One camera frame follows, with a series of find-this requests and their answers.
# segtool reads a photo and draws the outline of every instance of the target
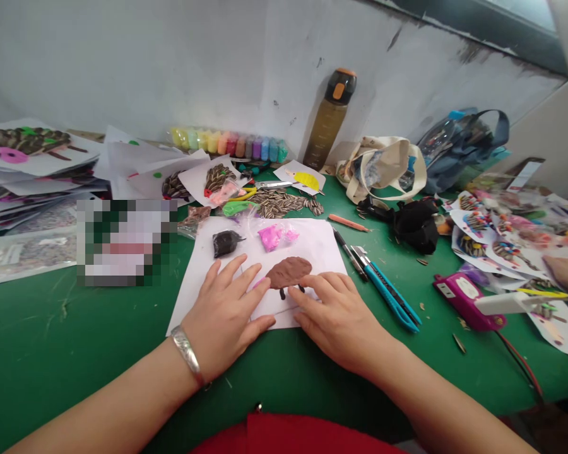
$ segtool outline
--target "green table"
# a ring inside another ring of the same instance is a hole
[[[368,251],[423,319],[419,334],[405,331],[344,257],[383,326],[494,414],[533,406],[533,391],[496,335],[464,331],[458,314],[431,285],[434,274],[452,274],[461,263],[450,241],[441,238],[423,266],[416,251],[392,241],[388,225],[358,218],[334,178],[327,178],[324,192],[321,218],[334,213],[372,228],[363,233],[337,225],[348,244]],[[182,208],[180,219],[186,214]],[[311,216],[307,209],[291,214]],[[80,288],[76,267],[0,284],[0,452],[104,386],[164,339],[193,246],[179,238],[175,265],[164,270],[159,286]],[[527,358],[545,398],[567,398],[568,356],[542,340],[526,316],[508,319],[503,333]],[[300,329],[283,329],[261,336],[209,391],[187,402],[146,451],[190,450],[242,421],[257,402],[268,412],[321,417],[389,442],[410,434],[403,414],[378,389],[339,368]]]

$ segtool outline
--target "red shirt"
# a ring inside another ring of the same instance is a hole
[[[366,434],[311,416],[251,413],[246,422],[198,446],[194,454],[404,454]]]

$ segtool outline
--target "red cord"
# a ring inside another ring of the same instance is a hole
[[[499,331],[497,331],[497,334],[502,339],[502,341],[505,342],[509,346],[509,348],[513,351],[513,353],[518,357],[518,359],[524,364],[524,366],[526,367],[526,371],[528,372],[528,374],[530,375],[530,378],[532,379],[532,382],[534,383],[534,386],[536,388],[536,392],[538,392],[539,396],[542,398],[543,397],[543,390],[541,389],[541,385],[538,384],[538,380],[536,379],[535,374],[532,372],[532,369],[530,368],[530,366],[528,366],[528,363],[526,362],[524,357],[522,355],[520,355],[520,353],[518,353],[518,351],[515,349],[515,347],[513,345],[511,345],[511,342],[509,342],[505,338],[505,336],[503,336]]]

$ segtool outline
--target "silver bracelet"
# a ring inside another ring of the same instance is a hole
[[[191,369],[191,373],[194,375],[194,378],[198,382],[198,385],[200,385],[200,388],[203,387],[206,382],[204,380],[204,377],[202,376],[202,372],[200,372],[198,359],[196,358],[196,354],[191,348],[191,344],[189,343],[189,339],[185,335],[185,332],[181,329],[180,325],[177,325],[172,329],[170,335],[172,336],[172,340],[175,341],[175,345],[181,352],[181,356],[183,357],[183,359],[185,359],[185,362]]]

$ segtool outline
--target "forearm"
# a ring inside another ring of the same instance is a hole
[[[9,453],[139,452],[198,386],[169,337]]]
[[[406,414],[434,453],[535,453],[519,436],[402,343],[384,351],[369,379]]]

